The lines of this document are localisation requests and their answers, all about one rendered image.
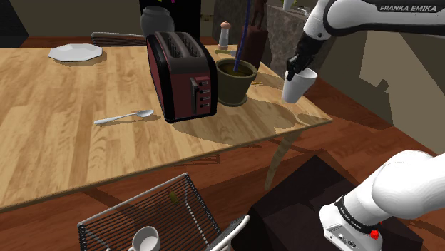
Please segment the white paper cup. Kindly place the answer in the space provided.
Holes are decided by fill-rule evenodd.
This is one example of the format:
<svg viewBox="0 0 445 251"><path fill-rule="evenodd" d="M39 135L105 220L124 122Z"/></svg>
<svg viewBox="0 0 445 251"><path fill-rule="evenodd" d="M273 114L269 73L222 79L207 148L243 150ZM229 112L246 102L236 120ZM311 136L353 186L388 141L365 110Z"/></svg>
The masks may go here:
<svg viewBox="0 0 445 251"><path fill-rule="evenodd" d="M287 103L296 103L317 79L317 73L306 68L296 73L291 81L287 80L288 71L285 72L285 82L282 91L282 99Z"/></svg>

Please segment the dark grey round jar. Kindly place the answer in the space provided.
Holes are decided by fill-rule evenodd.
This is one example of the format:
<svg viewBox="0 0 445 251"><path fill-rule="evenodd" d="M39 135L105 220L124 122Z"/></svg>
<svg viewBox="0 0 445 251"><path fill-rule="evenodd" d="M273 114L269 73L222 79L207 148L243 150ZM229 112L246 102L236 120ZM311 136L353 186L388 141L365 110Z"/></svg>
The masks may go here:
<svg viewBox="0 0 445 251"><path fill-rule="evenodd" d="M175 24L169 10L160 6L147 6L140 17L143 35L159 32L174 32Z"/></svg>

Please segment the white mug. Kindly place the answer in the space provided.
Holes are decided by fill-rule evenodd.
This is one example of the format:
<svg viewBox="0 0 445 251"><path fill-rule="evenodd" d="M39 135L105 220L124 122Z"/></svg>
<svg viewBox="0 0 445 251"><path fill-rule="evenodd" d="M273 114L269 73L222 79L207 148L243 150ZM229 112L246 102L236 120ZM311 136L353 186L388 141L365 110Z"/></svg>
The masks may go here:
<svg viewBox="0 0 445 251"><path fill-rule="evenodd" d="M158 231L151 226L143 227L133 237L128 251L160 251Z"/></svg>

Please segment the dark red toaster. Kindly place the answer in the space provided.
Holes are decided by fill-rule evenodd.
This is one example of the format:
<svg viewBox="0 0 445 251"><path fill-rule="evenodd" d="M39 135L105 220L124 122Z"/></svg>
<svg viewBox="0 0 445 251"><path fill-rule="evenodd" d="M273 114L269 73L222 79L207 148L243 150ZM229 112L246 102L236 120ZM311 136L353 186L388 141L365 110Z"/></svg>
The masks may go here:
<svg viewBox="0 0 445 251"><path fill-rule="evenodd" d="M146 36L153 85L166 122L213 116L218 105L218 75L204 45L185 32Z"/></svg>

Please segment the light wooden table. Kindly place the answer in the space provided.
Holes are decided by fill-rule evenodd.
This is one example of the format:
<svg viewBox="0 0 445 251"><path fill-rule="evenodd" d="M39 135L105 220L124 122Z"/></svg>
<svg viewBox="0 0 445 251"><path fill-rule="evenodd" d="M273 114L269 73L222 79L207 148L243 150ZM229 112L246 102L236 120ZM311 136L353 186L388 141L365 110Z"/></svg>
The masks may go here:
<svg viewBox="0 0 445 251"><path fill-rule="evenodd" d="M0 212L330 122L307 98L285 103L266 66L243 105L167 123L146 48L109 47L78 63L48 54L0 49ZM154 112L93 123L143 110Z"/></svg>

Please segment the grey stone counter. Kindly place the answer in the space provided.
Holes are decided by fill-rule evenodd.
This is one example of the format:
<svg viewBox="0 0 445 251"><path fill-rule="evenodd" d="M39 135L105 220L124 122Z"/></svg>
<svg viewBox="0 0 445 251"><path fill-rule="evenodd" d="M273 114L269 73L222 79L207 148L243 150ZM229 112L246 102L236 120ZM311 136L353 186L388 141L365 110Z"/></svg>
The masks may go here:
<svg viewBox="0 0 445 251"><path fill-rule="evenodd" d="M279 0L268 0L262 27L268 30L263 62L278 76L284 77L286 60L294 55L310 10L302 7L282 10Z"/></svg>

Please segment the silver spoon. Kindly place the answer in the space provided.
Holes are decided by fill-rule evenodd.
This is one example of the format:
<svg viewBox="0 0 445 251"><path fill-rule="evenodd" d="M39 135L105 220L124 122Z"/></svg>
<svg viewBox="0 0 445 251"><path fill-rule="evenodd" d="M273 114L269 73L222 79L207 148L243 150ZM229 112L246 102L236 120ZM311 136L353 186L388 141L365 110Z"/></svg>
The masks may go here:
<svg viewBox="0 0 445 251"><path fill-rule="evenodd" d="M143 111L137 111L134 113L129 113L129 114L125 114L125 115L121 115L121 116L114 116L114 117L110 117L110 118L103 118L103 119L99 119L94 121L93 123L95 125L101 125L101 124L117 124L117 123L122 123L119 122L120 119L122 118L126 118L129 116L138 116L139 118L146 118L148 116L151 116L153 114L154 110L143 110Z"/></svg>

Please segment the dark robot stand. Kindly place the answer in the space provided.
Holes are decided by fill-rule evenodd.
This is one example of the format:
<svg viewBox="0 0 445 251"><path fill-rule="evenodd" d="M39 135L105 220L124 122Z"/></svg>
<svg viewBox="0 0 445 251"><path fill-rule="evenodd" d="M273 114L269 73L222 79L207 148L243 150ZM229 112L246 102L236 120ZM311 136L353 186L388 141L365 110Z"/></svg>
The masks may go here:
<svg viewBox="0 0 445 251"><path fill-rule="evenodd" d="M354 188L314 156L248 211L250 221L232 240L235 251L341 251L323 234L319 210Z"/></svg>

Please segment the olive plant pot blue stem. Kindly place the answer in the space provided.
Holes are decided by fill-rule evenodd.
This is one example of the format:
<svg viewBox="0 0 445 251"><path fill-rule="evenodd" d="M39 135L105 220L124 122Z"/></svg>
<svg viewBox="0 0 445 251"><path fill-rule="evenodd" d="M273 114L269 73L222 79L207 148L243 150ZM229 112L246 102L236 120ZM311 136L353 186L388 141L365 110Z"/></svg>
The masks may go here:
<svg viewBox="0 0 445 251"><path fill-rule="evenodd" d="M225 106L241 106L247 100L247 91L257 75L257 69L251 63L241 59L250 20L250 2L251 0L247 0L245 25L240 44L237 46L236 57L224 58L216 62L218 101Z"/></svg>

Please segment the dark brown tall sculpture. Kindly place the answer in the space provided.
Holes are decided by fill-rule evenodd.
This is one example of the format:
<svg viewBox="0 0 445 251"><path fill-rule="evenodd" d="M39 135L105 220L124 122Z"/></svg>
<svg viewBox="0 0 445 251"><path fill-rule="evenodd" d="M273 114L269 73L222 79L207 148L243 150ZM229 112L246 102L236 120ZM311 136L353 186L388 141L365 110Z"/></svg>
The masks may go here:
<svg viewBox="0 0 445 251"><path fill-rule="evenodd" d="M268 30L262 29L262 22L265 16L265 4L268 0L255 0L252 21L247 26L244 47L240 54L240 59L252 64L256 69L265 50L265 43L268 37Z"/></svg>

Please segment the white octagonal plate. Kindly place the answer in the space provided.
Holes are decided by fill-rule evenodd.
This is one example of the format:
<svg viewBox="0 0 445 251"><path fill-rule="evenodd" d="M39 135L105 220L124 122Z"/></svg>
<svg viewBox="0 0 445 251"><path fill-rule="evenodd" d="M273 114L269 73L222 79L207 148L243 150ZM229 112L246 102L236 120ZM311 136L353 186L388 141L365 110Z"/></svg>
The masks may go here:
<svg viewBox="0 0 445 251"><path fill-rule="evenodd" d="M52 48L48 54L49 58L61 62L88 61L101 56L103 49L89 43L70 43Z"/></svg>

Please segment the white pepper mill brown cap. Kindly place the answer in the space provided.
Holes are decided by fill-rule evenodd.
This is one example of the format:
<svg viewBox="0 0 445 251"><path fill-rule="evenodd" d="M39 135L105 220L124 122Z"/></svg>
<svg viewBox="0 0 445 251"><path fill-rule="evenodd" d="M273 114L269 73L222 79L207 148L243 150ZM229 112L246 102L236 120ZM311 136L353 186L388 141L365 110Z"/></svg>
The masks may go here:
<svg viewBox="0 0 445 251"><path fill-rule="evenodd" d="M220 50L227 50L228 49L228 40L229 40L229 31L231 28L231 25L229 22L224 21L220 24L221 31L220 31L220 38L218 42L218 48Z"/></svg>

